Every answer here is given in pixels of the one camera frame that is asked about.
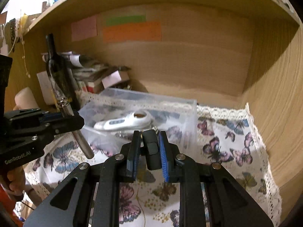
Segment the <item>person's left hand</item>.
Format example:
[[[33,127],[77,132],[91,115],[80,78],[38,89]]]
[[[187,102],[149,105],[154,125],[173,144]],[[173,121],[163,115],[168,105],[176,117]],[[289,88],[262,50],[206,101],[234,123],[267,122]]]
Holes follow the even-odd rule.
[[[25,172],[22,166],[1,175],[2,188],[8,197],[15,202],[23,200],[25,183]]]

